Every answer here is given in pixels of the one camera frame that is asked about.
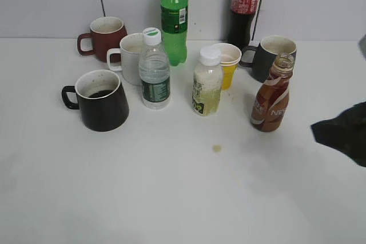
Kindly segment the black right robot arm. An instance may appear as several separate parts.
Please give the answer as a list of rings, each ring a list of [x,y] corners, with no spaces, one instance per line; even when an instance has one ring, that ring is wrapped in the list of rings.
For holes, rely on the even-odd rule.
[[[365,70],[359,78],[348,72],[335,79],[329,74],[323,74],[317,87],[323,84],[332,86],[338,100],[351,93],[365,95]],[[357,165],[365,167],[364,101],[342,111],[334,118],[312,124],[311,130],[317,143],[338,150]]]

